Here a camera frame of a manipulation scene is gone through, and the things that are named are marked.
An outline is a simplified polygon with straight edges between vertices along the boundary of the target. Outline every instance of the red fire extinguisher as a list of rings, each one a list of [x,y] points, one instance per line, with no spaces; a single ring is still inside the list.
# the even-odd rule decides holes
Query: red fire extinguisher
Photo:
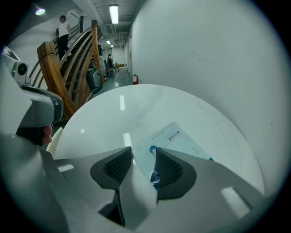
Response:
[[[133,85],[138,84],[138,75],[133,74],[132,78],[133,78]]]

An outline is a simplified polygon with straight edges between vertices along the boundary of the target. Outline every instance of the finger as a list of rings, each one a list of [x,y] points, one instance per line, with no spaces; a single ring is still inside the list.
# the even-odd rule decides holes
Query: finger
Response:
[[[53,129],[52,129],[52,127],[50,125],[44,127],[44,134],[45,135],[51,135],[52,132],[53,132]]]
[[[51,143],[51,135],[44,135],[43,136],[43,141],[44,141],[44,143]]]

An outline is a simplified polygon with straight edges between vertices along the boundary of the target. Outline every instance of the tabletop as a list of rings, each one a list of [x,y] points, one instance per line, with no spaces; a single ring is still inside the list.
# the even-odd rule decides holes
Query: tabletop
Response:
[[[83,105],[65,126],[55,159],[76,158],[134,145],[175,122],[214,161],[262,194],[261,171],[246,139],[221,112],[187,92],[159,85],[107,91]]]

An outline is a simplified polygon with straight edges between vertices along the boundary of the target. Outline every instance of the person's arm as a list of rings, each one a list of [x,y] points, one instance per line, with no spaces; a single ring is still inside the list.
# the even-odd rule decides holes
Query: person's arm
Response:
[[[68,32],[69,32],[69,36],[71,36],[71,28],[70,28],[70,24],[67,24],[67,29],[68,29]]]

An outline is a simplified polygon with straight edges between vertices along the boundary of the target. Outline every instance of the gray floor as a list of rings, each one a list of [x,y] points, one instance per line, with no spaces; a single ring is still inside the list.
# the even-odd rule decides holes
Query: gray floor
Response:
[[[115,76],[108,78],[108,80],[103,84],[103,88],[95,94],[93,98],[106,91],[128,85],[132,85],[132,77],[129,72],[127,72],[127,67],[120,68],[119,72],[116,72]]]

